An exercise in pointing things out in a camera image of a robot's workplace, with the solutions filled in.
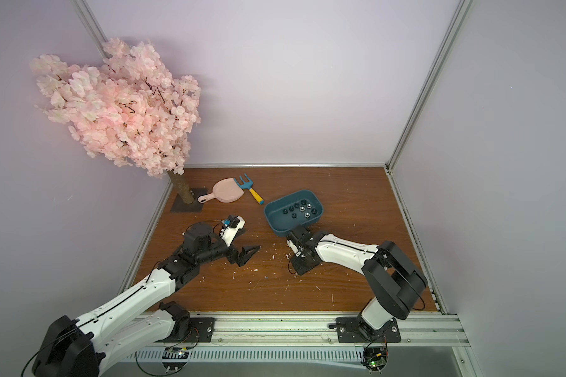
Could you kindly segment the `teal plastic storage box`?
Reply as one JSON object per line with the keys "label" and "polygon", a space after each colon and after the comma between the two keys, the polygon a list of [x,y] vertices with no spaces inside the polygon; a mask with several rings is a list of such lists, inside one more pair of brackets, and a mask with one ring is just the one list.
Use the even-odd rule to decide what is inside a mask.
{"label": "teal plastic storage box", "polygon": [[[293,212],[283,215],[283,209],[289,210],[289,206],[294,206],[295,203],[300,203],[300,207],[305,207],[305,212],[300,212],[299,208],[295,208]],[[317,215],[311,213],[311,209],[318,210]],[[296,213],[297,218],[292,218],[291,214]],[[305,213],[310,213],[310,218],[305,218]],[[278,237],[286,237],[288,233],[297,226],[308,227],[322,217],[324,207],[317,198],[317,196],[308,189],[302,189],[287,196],[283,196],[275,201],[272,201],[264,207],[264,215],[267,223]]]}

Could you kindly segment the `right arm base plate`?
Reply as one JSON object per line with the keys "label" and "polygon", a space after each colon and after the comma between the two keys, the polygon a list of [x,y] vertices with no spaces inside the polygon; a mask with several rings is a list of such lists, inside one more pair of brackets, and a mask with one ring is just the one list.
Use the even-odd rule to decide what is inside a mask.
{"label": "right arm base plate", "polygon": [[336,331],[338,342],[341,343],[402,341],[395,318],[386,321],[381,328],[374,329],[358,317],[338,317],[334,323],[328,324],[328,328]]}

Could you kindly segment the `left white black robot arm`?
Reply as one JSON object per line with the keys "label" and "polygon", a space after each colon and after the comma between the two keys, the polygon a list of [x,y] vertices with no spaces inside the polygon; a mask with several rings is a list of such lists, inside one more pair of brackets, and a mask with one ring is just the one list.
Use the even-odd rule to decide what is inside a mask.
{"label": "left white black robot arm", "polygon": [[35,376],[101,376],[151,343],[198,343],[201,333],[190,312],[166,299],[197,277],[202,265],[226,259],[244,266],[260,249],[234,246],[244,232],[241,217],[229,217],[219,229],[205,222],[191,225],[172,255],[137,284],[77,318],[55,320],[27,369]]}

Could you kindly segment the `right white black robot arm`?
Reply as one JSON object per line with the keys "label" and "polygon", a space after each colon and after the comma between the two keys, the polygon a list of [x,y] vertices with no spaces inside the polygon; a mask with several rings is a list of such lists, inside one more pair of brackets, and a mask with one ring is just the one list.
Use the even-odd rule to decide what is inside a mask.
{"label": "right white black robot arm", "polygon": [[331,233],[313,233],[297,226],[288,233],[287,244],[293,252],[290,263],[302,276],[322,263],[333,263],[366,278],[374,298],[349,325],[337,328],[357,339],[382,342],[405,320],[415,305],[423,301],[428,280],[401,248],[391,241],[380,245],[355,243]]}

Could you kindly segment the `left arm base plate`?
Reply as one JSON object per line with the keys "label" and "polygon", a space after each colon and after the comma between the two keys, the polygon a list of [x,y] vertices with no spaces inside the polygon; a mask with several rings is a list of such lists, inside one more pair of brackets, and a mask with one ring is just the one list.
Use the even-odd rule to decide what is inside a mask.
{"label": "left arm base plate", "polygon": [[171,334],[159,342],[211,342],[214,330],[214,317],[190,317],[178,321]]}

